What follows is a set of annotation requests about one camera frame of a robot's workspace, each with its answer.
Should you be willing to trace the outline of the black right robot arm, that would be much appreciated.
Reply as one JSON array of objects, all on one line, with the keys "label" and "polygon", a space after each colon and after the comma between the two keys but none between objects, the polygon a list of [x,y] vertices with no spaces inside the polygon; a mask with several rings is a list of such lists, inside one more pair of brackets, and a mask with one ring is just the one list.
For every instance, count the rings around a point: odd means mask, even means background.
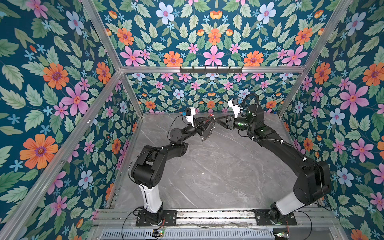
[{"label": "black right robot arm", "polygon": [[266,125],[262,107],[251,105],[246,110],[239,116],[219,117],[216,122],[228,130],[245,131],[247,138],[271,151],[297,176],[291,192],[271,205],[270,216],[274,222],[311,205],[331,191],[331,173],[327,163],[307,157]]}]

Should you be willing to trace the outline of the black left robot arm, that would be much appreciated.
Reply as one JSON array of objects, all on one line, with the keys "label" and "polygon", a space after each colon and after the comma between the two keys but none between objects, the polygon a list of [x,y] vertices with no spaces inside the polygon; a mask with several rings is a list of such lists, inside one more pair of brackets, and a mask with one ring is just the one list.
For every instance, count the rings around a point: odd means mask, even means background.
[{"label": "black left robot arm", "polygon": [[158,184],[162,179],[166,162],[173,158],[182,157],[188,150],[186,140],[199,135],[202,141],[210,137],[215,128],[215,118],[193,118],[184,128],[173,128],[168,132],[168,145],[152,147],[146,145],[133,161],[130,168],[130,179],[137,184],[144,199],[144,210],[157,214],[163,209]]}]

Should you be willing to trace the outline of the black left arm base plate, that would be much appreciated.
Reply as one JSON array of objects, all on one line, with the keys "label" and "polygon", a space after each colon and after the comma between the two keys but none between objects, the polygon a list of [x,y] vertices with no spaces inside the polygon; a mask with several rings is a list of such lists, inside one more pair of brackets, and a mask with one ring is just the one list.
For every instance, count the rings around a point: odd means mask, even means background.
[{"label": "black left arm base plate", "polygon": [[150,213],[148,211],[139,211],[136,220],[137,227],[160,227],[175,226],[177,221],[176,210],[160,210],[158,213]]}]

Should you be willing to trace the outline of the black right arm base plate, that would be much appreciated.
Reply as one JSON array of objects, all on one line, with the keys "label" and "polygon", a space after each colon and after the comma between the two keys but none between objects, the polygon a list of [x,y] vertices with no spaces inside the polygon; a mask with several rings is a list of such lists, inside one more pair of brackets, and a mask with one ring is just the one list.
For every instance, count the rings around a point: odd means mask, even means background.
[{"label": "black right arm base plate", "polygon": [[266,209],[253,209],[252,212],[255,214],[255,219],[258,226],[297,225],[297,221],[293,213],[288,215],[281,215],[277,210]]}]

